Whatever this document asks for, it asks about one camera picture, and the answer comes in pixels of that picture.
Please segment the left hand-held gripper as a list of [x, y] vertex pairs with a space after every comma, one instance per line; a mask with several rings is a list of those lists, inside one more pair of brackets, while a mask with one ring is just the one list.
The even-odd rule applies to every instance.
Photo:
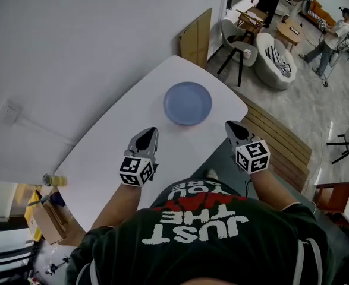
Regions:
[[130, 140], [119, 169], [122, 184], [143, 187], [147, 181], [153, 180], [158, 167], [155, 163], [157, 142], [156, 127], [142, 130]]

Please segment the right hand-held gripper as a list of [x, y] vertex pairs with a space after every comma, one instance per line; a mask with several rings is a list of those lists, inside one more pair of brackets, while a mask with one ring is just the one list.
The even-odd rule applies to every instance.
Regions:
[[265, 140], [255, 136], [239, 121], [226, 121], [225, 130], [232, 160], [241, 170], [251, 175], [268, 168], [270, 151]]

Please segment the blue big plate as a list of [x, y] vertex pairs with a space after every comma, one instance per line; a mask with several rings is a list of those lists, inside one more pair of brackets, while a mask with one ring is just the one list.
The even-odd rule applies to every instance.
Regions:
[[185, 81], [172, 86], [164, 95], [163, 108], [171, 120], [205, 120], [212, 109], [212, 97], [201, 84]]

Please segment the person's left forearm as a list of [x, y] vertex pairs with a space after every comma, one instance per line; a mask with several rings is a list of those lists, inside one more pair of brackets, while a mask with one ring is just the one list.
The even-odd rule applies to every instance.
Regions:
[[131, 218], [137, 212], [141, 192], [139, 186], [121, 184], [92, 224], [91, 230], [115, 228]]

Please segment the wooden slatted bench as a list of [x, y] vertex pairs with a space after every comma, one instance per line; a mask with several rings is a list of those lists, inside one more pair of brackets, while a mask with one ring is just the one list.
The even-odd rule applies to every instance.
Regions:
[[312, 149], [270, 113], [241, 93], [236, 91], [235, 94], [248, 108], [243, 123], [252, 129], [255, 135], [263, 138], [269, 147], [270, 170], [296, 191], [302, 192], [310, 174], [308, 165]]

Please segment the black and white checkered cushion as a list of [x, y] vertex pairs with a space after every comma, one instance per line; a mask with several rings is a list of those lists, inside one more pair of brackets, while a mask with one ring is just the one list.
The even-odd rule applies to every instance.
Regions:
[[278, 51], [270, 46], [265, 49], [266, 56], [274, 63], [274, 65], [280, 70], [281, 74], [287, 78], [291, 76], [291, 67], [285, 60], [280, 56]]

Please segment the grey chair with black legs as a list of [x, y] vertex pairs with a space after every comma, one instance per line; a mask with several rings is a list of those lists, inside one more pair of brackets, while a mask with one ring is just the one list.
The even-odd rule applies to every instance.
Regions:
[[[254, 44], [254, 34], [248, 30], [236, 26], [231, 20], [223, 19], [221, 21], [221, 34], [224, 48], [229, 52], [224, 63], [219, 68], [217, 74], [220, 75], [228, 63], [238, 55], [238, 83], [237, 87], [241, 87], [241, 79], [243, 67], [252, 67], [258, 56], [258, 49]], [[251, 56], [246, 59], [244, 50], [251, 50]]]

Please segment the clear bottle with yellow drink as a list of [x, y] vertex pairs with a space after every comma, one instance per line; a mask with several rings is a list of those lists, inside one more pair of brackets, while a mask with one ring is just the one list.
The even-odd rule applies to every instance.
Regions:
[[57, 175], [49, 175], [45, 174], [43, 175], [43, 184], [45, 186], [66, 186], [67, 185], [67, 178], [65, 176], [57, 176]]

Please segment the brown cardboard sheet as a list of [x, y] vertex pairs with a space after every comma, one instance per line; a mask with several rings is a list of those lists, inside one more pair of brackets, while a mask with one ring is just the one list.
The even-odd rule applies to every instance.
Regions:
[[209, 50], [212, 8], [190, 23], [178, 36], [180, 56], [205, 69]]

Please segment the round wooden coffee table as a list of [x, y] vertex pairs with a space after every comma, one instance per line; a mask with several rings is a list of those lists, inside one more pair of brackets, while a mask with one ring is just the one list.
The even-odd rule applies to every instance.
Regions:
[[288, 50], [292, 52], [302, 40], [301, 25], [289, 18], [284, 22], [280, 21], [276, 27], [276, 36], [286, 40], [289, 43]]

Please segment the brown wooden cabinet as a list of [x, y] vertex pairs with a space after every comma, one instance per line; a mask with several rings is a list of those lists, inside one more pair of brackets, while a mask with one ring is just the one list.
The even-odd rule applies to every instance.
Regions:
[[316, 185], [313, 202], [320, 211], [343, 213], [349, 199], [349, 182]]

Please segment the brown cardboard box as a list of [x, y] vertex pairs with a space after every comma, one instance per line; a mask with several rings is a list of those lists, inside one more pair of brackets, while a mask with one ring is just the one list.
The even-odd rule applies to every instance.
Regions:
[[50, 203], [50, 194], [57, 191], [57, 188], [53, 188], [48, 195], [33, 204], [33, 218], [47, 243], [66, 245], [73, 216], [67, 205], [60, 207]]

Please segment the yellow bag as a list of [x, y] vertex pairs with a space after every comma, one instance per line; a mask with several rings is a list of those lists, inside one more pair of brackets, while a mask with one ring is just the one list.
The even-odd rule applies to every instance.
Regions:
[[29, 206], [30, 203], [40, 200], [41, 196], [38, 190], [34, 190], [32, 196], [28, 200], [24, 218], [26, 219], [30, 234], [35, 242], [39, 242], [42, 238], [42, 232], [38, 228], [33, 218], [33, 205]]

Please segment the orange sofa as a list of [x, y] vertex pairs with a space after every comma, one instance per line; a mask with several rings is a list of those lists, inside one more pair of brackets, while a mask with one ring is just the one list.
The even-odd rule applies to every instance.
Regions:
[[319, 26], [319, 21], [325, 20], [327, 25], [333, 26], [336, 21], [326, 12], [317, 0], [312, 0], [308, 12], [301, 12], [301, 15], [309, 20], [314, 26]]

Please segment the white wall junction box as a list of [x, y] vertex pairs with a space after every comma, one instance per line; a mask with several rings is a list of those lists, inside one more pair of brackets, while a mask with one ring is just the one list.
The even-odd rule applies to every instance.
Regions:
[[18, 104], [7, 100], [0, 112], [0, 122], [4, 125], [13, 126], [16, 123], [20, 112], [21, 107]]

